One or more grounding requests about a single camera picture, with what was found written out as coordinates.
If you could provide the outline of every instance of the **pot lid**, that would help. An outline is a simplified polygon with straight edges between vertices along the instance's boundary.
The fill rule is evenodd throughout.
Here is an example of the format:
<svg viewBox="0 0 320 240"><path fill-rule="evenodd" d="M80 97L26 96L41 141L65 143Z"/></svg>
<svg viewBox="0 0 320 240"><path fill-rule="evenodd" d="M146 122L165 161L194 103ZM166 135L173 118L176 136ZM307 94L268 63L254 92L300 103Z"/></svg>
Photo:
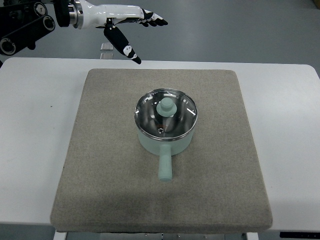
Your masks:
<svg viewBox="0 0 320 240"><path fill-rule="evenodd" d="M193 130L198 118L195 102L182 91L159 88L140 98L134 119L143 134L159 141L175 141Z"/></svg>

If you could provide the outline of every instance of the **gray floor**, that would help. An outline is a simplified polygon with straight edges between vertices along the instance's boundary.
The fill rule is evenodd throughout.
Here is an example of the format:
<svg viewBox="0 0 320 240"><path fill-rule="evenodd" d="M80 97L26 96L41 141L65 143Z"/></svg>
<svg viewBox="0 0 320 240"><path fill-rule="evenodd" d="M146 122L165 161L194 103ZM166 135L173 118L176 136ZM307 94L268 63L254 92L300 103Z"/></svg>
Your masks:
<svg viewBox="0 0 320 240"><path fill-rule="evenodd" d="M138 5L168 21L169 25L164 27L119 25L142 60L307 64L320 75L320 9L312 0L89 1L95 5ZM48 12L55 18L52 5L48 5ZM37 41L35 50L24 49L15 57L99 59L104 42L107 40L102 29L57 26ZM113 59L126 59L116 50L113 54ZM0 55L0 61L6 59ZM25 240L40 239L37 236L52 239L52 231L50 227L0 224L0 239L19 240L22 236ZM261 233L259 237L280 239L278 232ZM102 236L89 233L68 236L69 240L96 238ZM225 239L241 239L241 235L226 235Z"/></svg>

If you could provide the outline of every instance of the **pot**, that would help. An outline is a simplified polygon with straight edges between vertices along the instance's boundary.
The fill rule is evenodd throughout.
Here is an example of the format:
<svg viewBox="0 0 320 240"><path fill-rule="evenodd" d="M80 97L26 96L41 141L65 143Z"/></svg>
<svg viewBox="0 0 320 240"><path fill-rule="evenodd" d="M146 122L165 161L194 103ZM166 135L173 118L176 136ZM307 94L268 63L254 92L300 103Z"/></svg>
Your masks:
<svg viewBox="0 0 320 240"><path fill-rule="evenodd" d="M160 181L172 180L171 156L188 147L197 119L195 102L179 90L155 89L138 101L134 114L138 139L147 151L159 156Z"/></svg>

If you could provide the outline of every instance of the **robotic hand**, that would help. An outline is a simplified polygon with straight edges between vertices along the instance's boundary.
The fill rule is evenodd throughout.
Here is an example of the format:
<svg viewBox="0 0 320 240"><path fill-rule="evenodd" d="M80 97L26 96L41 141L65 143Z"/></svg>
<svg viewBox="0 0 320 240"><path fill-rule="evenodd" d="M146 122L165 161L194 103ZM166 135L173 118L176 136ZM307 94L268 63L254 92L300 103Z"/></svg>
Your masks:
<svg viewBox="0 0 320 240"><path fill-rule="evenodd" d="M74 14L73 26L85 29L90 26L104 28L104 35L110 43L123 55L140 64L141 60L130 46L127 38L116 27L116 24L139 23L145 27L149 25L163 26L168 23L159 15L131 5L92 5L86 0L77 0L72 6Z"/></svg>
<svg viewBox="0 0 320 240"><path fill-rule="evenodd" d="M116 27L122 23L164 26L168 23L159 15L139 6L103 4L93 5L86 0L5 0L0 7L0 54L11 56L52 32L55 21L48 15L45 4L53 4L58 25L77 29L103 28L104 35L123 55L140 64L141 60L127 38Z"/></svg>

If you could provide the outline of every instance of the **gray felt mat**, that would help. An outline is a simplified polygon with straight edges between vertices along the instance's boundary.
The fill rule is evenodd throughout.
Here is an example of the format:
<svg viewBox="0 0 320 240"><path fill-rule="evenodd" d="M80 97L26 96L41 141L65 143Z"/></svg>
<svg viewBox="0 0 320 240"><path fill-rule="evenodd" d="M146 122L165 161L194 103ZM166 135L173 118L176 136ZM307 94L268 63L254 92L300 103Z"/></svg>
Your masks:
<svg viewBox="0 0 320 240"><path fill-rule="evenodd" d="M190 145L158 180L134 109L157 88L198 108ZM236 74L230 70L93 69L88 73L51 213L59 232L244 233L272 215Z"/></svg>

